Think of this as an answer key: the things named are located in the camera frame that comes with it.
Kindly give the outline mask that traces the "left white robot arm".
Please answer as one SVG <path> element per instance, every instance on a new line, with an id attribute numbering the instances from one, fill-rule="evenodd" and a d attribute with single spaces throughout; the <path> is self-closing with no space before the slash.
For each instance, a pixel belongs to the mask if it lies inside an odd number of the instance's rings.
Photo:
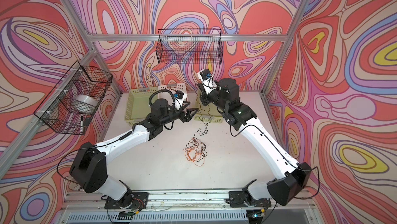
<path id="1" fill-rule="evenodd" d="M 88 194 L 101 193 L 123 205 L 131 203 L 132 190 L 108 175 L 108 164 L 124 152 L 157 137 L 166 129 L 166 124 L 176 120 L 191 121 L 198 109 L 189 108 L 189 105 L 189 102 L 183 102 L 175 110 L 166 99 L 157 99 L 151 105 L 150 114 L 129 131 L 96 145 L 84 143 L 72 163 L 70 175 Z"/>

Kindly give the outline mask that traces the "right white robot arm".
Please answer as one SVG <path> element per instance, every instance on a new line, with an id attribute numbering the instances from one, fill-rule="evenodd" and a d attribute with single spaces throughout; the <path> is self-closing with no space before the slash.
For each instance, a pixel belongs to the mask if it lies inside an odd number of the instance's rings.
<path id="1" fill-rule="evenodd" d="M 249 185 L 249 196 L 272 198 L 286 206 L 306 187 L 313 169 L 307 163 L 298 162 L 269 134 L 256 113 L 241 101 L 234 79 L 216 82 L 212 76 L 203 76 L 199 80 L 201 103 L 204 106 L 214 104 L 230 128 L 236 131 L 235 136 L 242 135 L 250 141 L 274 175 L 268 182 Z"/>

